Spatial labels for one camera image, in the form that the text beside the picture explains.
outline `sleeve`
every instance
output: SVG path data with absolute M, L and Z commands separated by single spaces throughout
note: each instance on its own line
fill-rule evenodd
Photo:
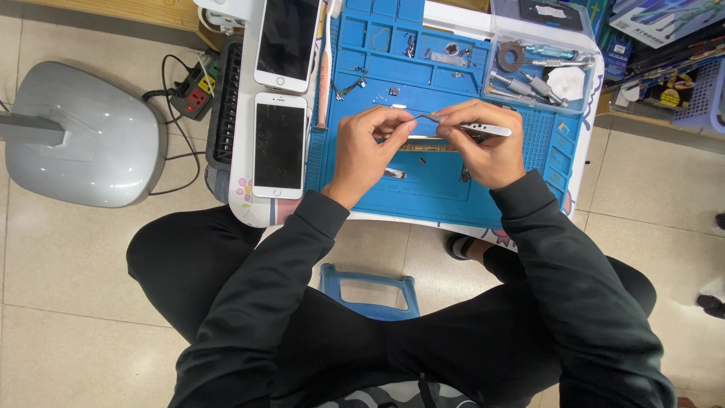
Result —
M 663 347 L 602 251 L 538 171 L 491 191 L 559 356 L 562 407 L 675 407 Z
M 169 408 L 270 406 L 273 359 L 289 316 L 348 215 L 318 192 L 305 194 L 222 286 L 196 343 L 177 361 Z

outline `phone frame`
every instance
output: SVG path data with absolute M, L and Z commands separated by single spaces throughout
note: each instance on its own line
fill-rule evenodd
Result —
M 317 41 L 317 33 L 320 29 L 320 13 L 322 10 L 323 0 L 318 1 L 317 17 L 315 18 L 315 29 L 312 31 L 312 35 L 310 37 L 312 47 L 310 47 L 310 56 L 307 59 L 307 76 L 305 80 L 290 78 L 288 76 L 281 76 L 275 73 L 269 73 L 257 69 L 260 63 L 260 48 L 262 46 L 262 34 L 265 30 L 265 15 L 267 14 L 268 1 L 269 0 L 265 0 L 264 6 L 262 8 L 260 35 L 259 41 L 257 43 L 257 56 L 254 59 L 254 81 L 260 85 L 269 86 L 270 88 L 280 89 L 282 91 L 292 92 L 295 94 L 304 94 L 310 87 L 310 75 L 312 75 L 312 68 L 314 65 L 312 59 L 315 56 L 315 42 Z
M 297 200 L 302 198 L 305 186 L 305 137 L 307 132 L 307 100 L 304 97 L 295 95 L 272 94 L 270 92 L 259 92 L 254 96 L 254 146 L 252 148 L 252 180 L 257 179 L 257 106 L 259 105 L 277 105 L 296 107 L 302 109 L 303 121 L 300 131 L 302 132 L 302 147 L 299 154 L 302 156 L 302 166 L 300 168 L 299 189 L 287 189 L 280 187 L 260 186 L 257 183 L 252 185 L 252 194 L 257 197 L 264 198 L 286 198 L 289 200 Z

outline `power strip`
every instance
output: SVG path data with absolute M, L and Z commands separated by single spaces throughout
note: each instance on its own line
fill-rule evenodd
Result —
M 186 79 L 174 82 L 179 96 L 171 97 L 171 105 L 183 116 L 200 121 L 212 104 L 212 90 L 216 88 L 219 71 L 219 59 L 205 54 L 204 68 L 209 73 L 209 81 L 204 74 L 202 64 L 197 62 Z

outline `gray lamp base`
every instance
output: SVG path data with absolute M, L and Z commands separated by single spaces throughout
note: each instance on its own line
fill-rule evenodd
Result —
M 23 79 L 0 139 L 13 181 L 46 197 L 92 207 L 138 203 L 156 185 L 166 126 L 145 103 L 59 62 Z

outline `white smartphone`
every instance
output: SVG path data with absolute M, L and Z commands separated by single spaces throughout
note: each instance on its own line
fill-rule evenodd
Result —
M 302 197 L 307 100 L 260 92 L 254 96 L 254 173 L 257 197 Z
M 256 82 L 296 94 L 307 92 L 321 8 L 322 0 L 265 0 Z

